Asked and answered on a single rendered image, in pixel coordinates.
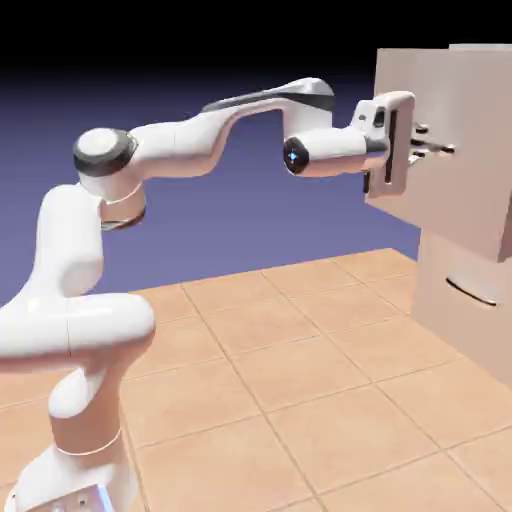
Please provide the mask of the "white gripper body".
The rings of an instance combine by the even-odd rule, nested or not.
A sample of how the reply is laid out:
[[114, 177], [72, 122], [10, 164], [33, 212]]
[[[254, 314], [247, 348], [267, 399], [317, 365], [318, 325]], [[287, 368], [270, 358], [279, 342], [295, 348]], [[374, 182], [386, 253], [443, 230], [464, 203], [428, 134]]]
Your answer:
[[415, 96], [409, 91], [387, 92], [364, 107], [365, 194], [368, 199], [399, 196], [407, 184]]

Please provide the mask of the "light wood drawer front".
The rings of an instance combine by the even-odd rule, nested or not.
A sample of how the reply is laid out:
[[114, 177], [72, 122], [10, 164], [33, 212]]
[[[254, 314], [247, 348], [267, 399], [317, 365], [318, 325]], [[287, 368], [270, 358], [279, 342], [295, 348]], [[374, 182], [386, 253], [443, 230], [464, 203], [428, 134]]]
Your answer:
[[[489, 307], [446, 284], [450, 277]], [[512, 389], [512, 258], [492, 262], [435, 234], [421, 233], [413, 318]]]
[[512, 50], [381, 49], [375, 92], [408, 90], [428, 139], [400, 196], [369, 205], [490, 261], [512, 255]]

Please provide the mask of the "light wood cabinet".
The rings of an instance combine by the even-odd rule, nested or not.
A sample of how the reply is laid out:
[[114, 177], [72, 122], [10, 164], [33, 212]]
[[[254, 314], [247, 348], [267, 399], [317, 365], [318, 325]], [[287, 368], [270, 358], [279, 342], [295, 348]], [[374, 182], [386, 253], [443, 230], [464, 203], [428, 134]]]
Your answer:
[[512, 45], [453, 45], [447, 69], [413, 313], [512, 387]]

